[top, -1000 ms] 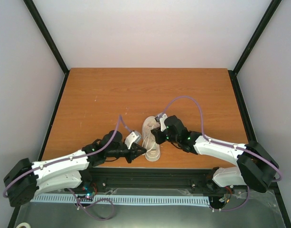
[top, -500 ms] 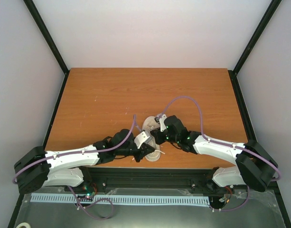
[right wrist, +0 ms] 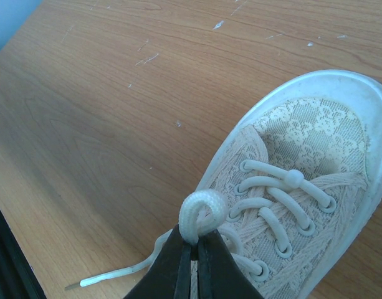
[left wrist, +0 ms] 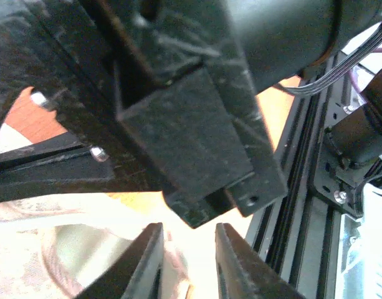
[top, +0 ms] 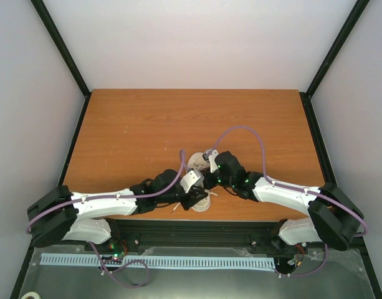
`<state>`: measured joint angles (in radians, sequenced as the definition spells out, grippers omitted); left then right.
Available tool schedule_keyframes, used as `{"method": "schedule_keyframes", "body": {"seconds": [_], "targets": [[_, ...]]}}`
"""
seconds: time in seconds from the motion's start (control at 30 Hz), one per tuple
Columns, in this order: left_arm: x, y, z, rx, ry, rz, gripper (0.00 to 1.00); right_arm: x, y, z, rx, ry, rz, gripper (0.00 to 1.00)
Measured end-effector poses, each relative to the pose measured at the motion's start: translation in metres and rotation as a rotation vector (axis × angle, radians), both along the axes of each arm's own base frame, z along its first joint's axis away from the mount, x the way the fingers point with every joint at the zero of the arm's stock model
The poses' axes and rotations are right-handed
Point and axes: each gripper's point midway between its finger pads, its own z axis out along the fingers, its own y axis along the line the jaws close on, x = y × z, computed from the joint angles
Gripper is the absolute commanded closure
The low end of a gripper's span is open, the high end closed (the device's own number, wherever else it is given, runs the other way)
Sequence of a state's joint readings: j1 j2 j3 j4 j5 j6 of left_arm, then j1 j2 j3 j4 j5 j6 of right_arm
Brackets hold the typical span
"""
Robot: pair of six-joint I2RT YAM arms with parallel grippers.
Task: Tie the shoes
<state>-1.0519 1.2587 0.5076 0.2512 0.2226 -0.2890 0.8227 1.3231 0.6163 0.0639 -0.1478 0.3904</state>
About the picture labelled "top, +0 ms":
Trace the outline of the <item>white shoelace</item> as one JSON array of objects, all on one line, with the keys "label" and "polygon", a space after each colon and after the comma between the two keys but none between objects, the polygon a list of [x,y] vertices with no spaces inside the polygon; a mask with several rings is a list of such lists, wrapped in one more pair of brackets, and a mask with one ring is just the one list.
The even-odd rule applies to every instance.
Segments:
[{"label": "white shoelace", "polygon": [[195,212],[206,212],[211,206],[211,196],[218,196],[217,193],[205,190],[201,195],[197,195],[194,199],[189,200],[189,204],[192,203],[192,206],[188,206]]}]

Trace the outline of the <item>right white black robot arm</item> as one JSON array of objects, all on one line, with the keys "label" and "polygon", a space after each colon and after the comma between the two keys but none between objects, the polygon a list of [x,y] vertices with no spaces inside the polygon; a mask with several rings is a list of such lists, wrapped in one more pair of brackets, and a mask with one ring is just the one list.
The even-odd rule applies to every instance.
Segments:
[{"label": "right white black robot arm", "polygon": [[216,186],[254,202],[268,202],[301,212],[305,218],[280,221],[275,238],[287,245],[323,242],[345,251],[357,236],[363,214],[351,199],[333,183],[305,187],[276,181],[263,173],[246,171],[229,151],[203,153],[208,163],[204,185]]}]

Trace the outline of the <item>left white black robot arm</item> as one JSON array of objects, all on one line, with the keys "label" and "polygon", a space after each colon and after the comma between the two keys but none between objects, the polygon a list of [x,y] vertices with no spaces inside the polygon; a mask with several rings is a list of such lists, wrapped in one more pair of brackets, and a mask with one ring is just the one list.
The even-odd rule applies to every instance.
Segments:
[{"label": "left white black robot arm", "polygon": [[180,176],[167,169],[153,179],[113,192],[72,192],[61,185],[27,209],[26,232],[37,248],[74,240],[100,244],[112,251],[120,246],[121,235],[113,230],[108,217],[145,214],[171,204],[187,211],[208,197],[203,180],[197,170]]}]

